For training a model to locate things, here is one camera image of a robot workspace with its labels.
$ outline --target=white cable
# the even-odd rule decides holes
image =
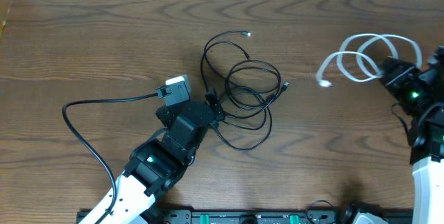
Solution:
[[[367,36],[373,36],[371,39],[367,40],[366,42],[364,42],[357,51],[346,51],[347,45],[355,38],[358,37],[367,37]],[[366,82],[366,81],[370,81],[373,80],[375,78],[380,78],[381,77],[381,71],[379,70],[378,66],[376,65],[376,63],[367,55],[363,54],[363,51],[369,46],[371,45],[373,42],[377,41],[377,40],[383,40],[388,48],[390,49],[391,53],[392,53],[392,58],[398,59],[398,52],[396,51],[396,48],[394,47],[394,45],[387,39],[387,37],[396,37],[399,38],[401,40],[405,40],[408,41],[413,49],[415,50],[415,54],[416,54],[416,66],[417,68],[421,68],[422,65],[422,54],[421,54],[421,50],[418,46],[418,44],[416,44],[413,40],[410,40],[406,37],[403,36],[398,36],[398,35],[392,35],[392,34],[383,34],[383,35],[378,35],[378,34],[374,34],[374,33],[363,33],[363,34],[357,34],[357,35],[353,35],[348,37],[341,45],[340,49],[338,52],[336,53],[332,53],[331,55],[329,55],[324,62],[322,63],[321,67],[319,67],[318,72],[316,73],[316,79],[319,83],[320,86],[322,87],[330,87],[332,84],[330,81],[328,80],[323,80],[322,79],[322,75],[325,71],[325,69],[327,68],[328,64],[332,61],[332,59],[334,57],[337,56],[336,59],[336,64],[338,65],[339,70],[342,72],[342,74],[344,74],[346,77],[348,77],[350,80],[353,80],[355,82]],[[357,64],[359,66],[359,68],[368,76],[368,78],[365,79],[358,79],[355,78],[352,74],[350,74],[343,66],[342,63],[342,58],[343,58],[343,54],[355,54],[356,55],[356,61]],[[373,68],[374,70],[374,74],[372,74],[371,72],[369,72],[369,70],[367,70],[367,68],[364,65],[364,62],[362,60],[362,58],[366,59],[368,61],[368,63],[370,64],[370,66]]]

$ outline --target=coiled black cable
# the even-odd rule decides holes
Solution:
[[[262,127],[264,127],[267,117],[269,117],[270,119],[270,125],[268,127],[268,132],[266,133],[265,137],[259,141],[257,144],[255,144],[254,146],[251,146],[249,148],[239,148],[236,146],[233,146],[225,137],[223,137],[223,135],[221,134],[221,132],[218,129],[215,129],[214,131],[216,132],[216,135],[218,136],[218,138],[225,144],[227,144],[230,148],[233,148],[235,150],[240,150],[240,151],[249,151],[252,150],[254,148],[257,148],[259,145],[263,144],[265,142],[265,140],[268,139],[268,137],[270,136],[271,133],[271,128],[273,127],[273,118],[271,116],[271,111],[270,111],[270,104],[273,103],[274,101],[276,101],[279,96],[282,94],[282,92],[284,92],[287,87],[289,86],[288,82],[285,82],[283,84],[283,86],[280,87],[281,84],[281,75],[280,72],[278,71],[278,69],[276,67],[274,67],[273,65],[264,62],[264,61],[260,61],[260,60],[252,60],[250,59],[250,55],[248,55],[248,53],[245,51],[245,49],[243,49],[242,47],[240,47],[238,44],[235,44],[233,42],[230,41],[218,41],[215,43],[210,44],[213,40],[215,40],[216,38],[222,36],[222,35],[226,35],[226,34],[231,34],[231,33],[240,33],[242,35],[245,36],[250,36],[250,33],[248,31],[226,31],[224,33],[220,33],[214,37],[212,37],[207,44],[205,45],[204,49],[203,49],[203,54],[202,54],[202,59],[200,60],[200,74],[202,76],[203,79],[203,84],[205,86],[205,89],[208,92],[208,83],[207,80],[205,78],[204,72],[203,72],[203,62],[206,61],[206,63],[208,64],[208,67],[219,77],[224,79],[224,87],[225,87],[225,91],[219,96],[221,103],[230,100],[231,103],[239,108],[240,110],[243,111],[255,111],[252,114],[249,114],[248,116],[238,116],[229,112],[225,112],[225,115],[231,119],[237,119],[237,120],[243,120],[243,119],[249,119],[251,117],[254,117],[256,115],[258,115],[261,112],[264,112],[264,119],[262,120],[262,123],[260,124],[259,127],[256,128],[250,128],[250,127],[246,127],[246,126],[240,126],[234,123],[230,123],[228,121],[222,121],[223,123],[235,127],[235,128],[240,128],[243,130],[259,130]],[[245,55],[246,60],[238,62],[235,66],[233,66],[233,68],[231,68],[231,70],[228,72],[228,75],[225,77],[223,76],[221,73],[219,73],[209,62],[208,57],[207,57],[207,52],[214,46],[218,45],[218,44],[229,44],[229,45],[233,45],[235,47],[237,47],[239,50],[242,51],[242,53]],[[270,67],[270,69],[267,68],[263,68],[263,67],[257,67],[257,66],[249,66],[249,67],[241,67],[241,68],[237,68],[240,65],[243,64],[252,64],[252,63],[258,63],[258,64],[262,64],[266,67]],[[253,88],[251,87],[247,87],[247,86],[241,86],[238,85],[234,82],[232,82],[230,80],[231,76],[239,71],[245,71],[245,70],[249,70],[249,69],[256,69],[259,71],[265,71],[268,73],[273,74],[274,76],[276,76],[277,78],[277,84],[276,86],[274,86],[272,89],[268,89],[266,91],[263,92],[256,92]],[[242,101],[240,101],[237,97],[241,96],[241,95],[247,95],[250,94],[252,96],[254,96],[254,98],[257,100],[258,104],[248,104],[248,103],[244,103]],[[262,97],[261,94],[269,94],[265,99],[264,97]]]
[[[143,96],[136,96],[132,98],[122,98],[122,99],[93,99],[93,100],[81,100],[81,101],[75,101],[67,103],[62,108],[62,115],[63,119],[65,120],[65,123],[67,124],[68,128],[73,132],[73,134],[77,137],[77,139],[85,145],[85,147],[97,158],[97,160],[102,164],[103,168],[105,168],[106,173],[108,174],[108,177],[110,178],[111,185],[112,185],[112,200],[110,203],[110,206],[105,210],[102,217],[100,217],[99,220],[96,221],[96,224],[99,224],[103,221],[103,219],[106,218],[108,214],[112,213],[112,208],[114,207],[114,204],[116,203],[117,199],[117,186],[116,186],[116,180],[114,179],[114,176],[111,172],[110,167],[106,164],[105,160],[97,153],[94,148],[83,138],[80,133],[75,129],[75,127],[72,125],[71,121],[68,119],[67,115],[67,108],[72,105],[79,105],[79,104],[86,104],[86,103],[124,103],[124,102],[131,102],[131,101],[137,101],[142,100],[145,98],[150,98],[157,96],[157,93],[154,94],[148,94]]]

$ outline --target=wood grain surface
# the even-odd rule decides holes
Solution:
[[[410,37],[427,57],[444,40],[443,8],[444,0],[15,0],[0,43],[0,223],[74,223],[80,208],[93,208],[110,188],[65,125],[65,103],[152,93],[180,74],[189,75],[193,98],[204,99],[203,46],[232,29],[253,36],[225,40],[290,82],[271,106],[273,131],[247,153],[209,131],[163,205],[304,209],[318,199],[336,206],[355,199],[413,207],[410,150],[390,113],[394,98],[377,81],[347,80],[335,64],[326,71],[331,88],[319,87],[314,75],[357,33]],[[395,43],[413,61],[411,47]],[[368,54],[380,62],[388,50],[376,44]],[[226,46],[209,57],[223,73],[243,58]],[[353,57],[345,63],[359,74]],[[260,73],[235,79],[254,88],[275,82]],[[222,81],[212,77],[210,84]],[[155,110],[162,104],[76,106],[69,116],[117,176],[130,152],[161,127]],[[246,146],[266,129],[221,132]]]

